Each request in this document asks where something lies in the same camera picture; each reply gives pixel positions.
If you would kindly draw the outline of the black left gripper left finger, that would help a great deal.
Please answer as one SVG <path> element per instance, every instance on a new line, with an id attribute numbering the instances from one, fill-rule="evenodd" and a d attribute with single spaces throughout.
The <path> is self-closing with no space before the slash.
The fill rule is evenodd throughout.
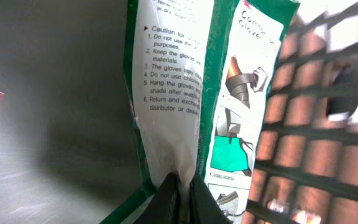
<path id="1" fill-rule="evenodd" d="M 134 224 L 176 224 L 179 204 L 178 177 L 171 172 Z"/>

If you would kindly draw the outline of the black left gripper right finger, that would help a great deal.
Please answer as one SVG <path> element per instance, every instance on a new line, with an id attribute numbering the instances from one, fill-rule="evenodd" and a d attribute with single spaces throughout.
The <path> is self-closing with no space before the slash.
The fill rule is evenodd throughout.
<path id="1" fill-rule="evenodd" d="M 198 174 L 190 183 L 190 223 L 231 224 Z"/>

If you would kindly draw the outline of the green white gloves package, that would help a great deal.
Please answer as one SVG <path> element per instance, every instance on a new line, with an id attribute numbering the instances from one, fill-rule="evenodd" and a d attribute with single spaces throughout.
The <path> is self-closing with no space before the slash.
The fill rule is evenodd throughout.
<path id="1" fill-rule="evenodd" d="M 242 223 L 267 95 L 291 0 L 131 0 L 124 77 L 142 185 L 106 217 L 134 223 L 169 173 L 177 223 L 190 223 L 198 174 L 231 223 Z"/>

